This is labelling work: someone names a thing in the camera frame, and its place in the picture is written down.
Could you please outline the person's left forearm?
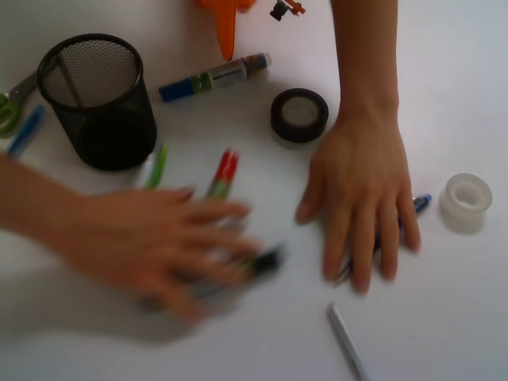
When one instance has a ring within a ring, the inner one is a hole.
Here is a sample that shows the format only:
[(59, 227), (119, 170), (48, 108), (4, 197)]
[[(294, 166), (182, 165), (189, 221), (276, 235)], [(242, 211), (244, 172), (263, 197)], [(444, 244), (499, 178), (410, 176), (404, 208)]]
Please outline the person's left forearm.
[(79, 196), (1, 154), (1, 229), (28, 237), (64, 255), (66, 228), (75, 222)]

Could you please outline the person's right forearm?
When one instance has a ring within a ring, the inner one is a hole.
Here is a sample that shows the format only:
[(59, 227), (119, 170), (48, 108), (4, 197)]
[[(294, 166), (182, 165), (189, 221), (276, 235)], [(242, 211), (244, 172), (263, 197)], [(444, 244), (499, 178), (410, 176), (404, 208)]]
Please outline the person's right forearm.
[(333, 1), (342, 113), (396, 117), (397, 1)]

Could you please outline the person's right hand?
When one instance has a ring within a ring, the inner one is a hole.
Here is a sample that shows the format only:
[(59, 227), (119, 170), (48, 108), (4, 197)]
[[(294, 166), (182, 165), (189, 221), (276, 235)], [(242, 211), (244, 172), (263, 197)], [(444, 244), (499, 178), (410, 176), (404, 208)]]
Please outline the person's right hand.
[(398, 268), (399, 236), (420, 247), (406, 151), (398, 115), (340, 112), (337, 123), (310, 161), (309, 178), (296, 219), (309, 221), (328, 207), (324, 274), (339, 276), (345, 249), (351, 250), (353, 284), (364, 294), (371, 282), (375, 239), (381, 243), (383, 276)]

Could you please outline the person's left hand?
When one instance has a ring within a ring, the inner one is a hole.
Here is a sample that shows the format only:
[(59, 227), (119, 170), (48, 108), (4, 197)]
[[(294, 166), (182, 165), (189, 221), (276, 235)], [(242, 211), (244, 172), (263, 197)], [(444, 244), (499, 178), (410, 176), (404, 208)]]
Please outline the person's left hand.
[(152, 296), (176, 317), (196, 321), (204, 313), (182, 276), (238, 286), (246, 274), (209, 254), (224, 249), (233, 258), (249, 259), (260, 246), (218, 224), (246, 217), (246, 205), (195, 201), (193, 194), (184, 187), (79, 197), (55, 250), (83, 273), (136, 296)]

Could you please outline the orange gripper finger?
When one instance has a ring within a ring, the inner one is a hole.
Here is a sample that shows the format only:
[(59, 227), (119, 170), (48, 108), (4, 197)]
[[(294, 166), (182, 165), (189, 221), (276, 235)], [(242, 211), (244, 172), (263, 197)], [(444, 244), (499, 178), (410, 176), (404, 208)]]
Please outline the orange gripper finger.
[(221, 54), (226, 61), (233, 58), (237, 11), (247, 11), (254, 0), (198, 0), (198, 6), (210, 8), (214, 14), (217, 39)]

